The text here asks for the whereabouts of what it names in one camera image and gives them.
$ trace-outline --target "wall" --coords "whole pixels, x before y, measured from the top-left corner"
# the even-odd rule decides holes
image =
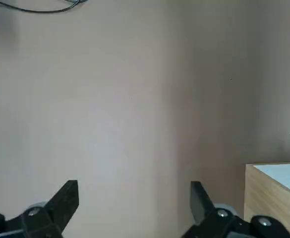
[[[65,237],[179,237],[192,179],[241,213],[244,164],[269,161],[290,161],[290,1],[0,8],[8,217],[78,179]]]

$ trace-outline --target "silver screw head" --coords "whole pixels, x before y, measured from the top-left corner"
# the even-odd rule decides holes
[[[225,211],[225,210],[219,210],[218,211],[218,215],[220,216],[220,217],[227,217],[228,216],[228,213]]]
[[[263,226],[266,226],[266,227],[271,226],[271,224],[272,224],[272,223],[271,223],[267,218],[265,218],[265,217],[261,217],[261,218],[259,218],[259,223],[262,224]]]
[[[29,216],[34,216],[40,211],[40,208],[35,207],[34,209],[31,209],[30,212],[28,213]]]

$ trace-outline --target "wire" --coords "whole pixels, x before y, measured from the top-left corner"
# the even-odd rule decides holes
[[[10,9],[15,9],[18,11],[23,11],[23,12],[28,12],[28,13],[52,14],[52,13],[60,13],[60,12],[64,12],[64,11],[69,11],[70,9],[74,8],[75,6],[79,5],[80,3],[86,2],[87,0],[76,0],[76,1],[65,0],[65,1],[72,3],[72,5],[69,7],[66,7],[66,8],[62,8],[62,9],[58,9],[58,10],[48,10],[48,11],[30,10],[30,9],[19,8],[17,6],[13,6],[13,5],[4,3],[2,1],[0,1],[0,5],[5,6],[7,8],[10,8]]]

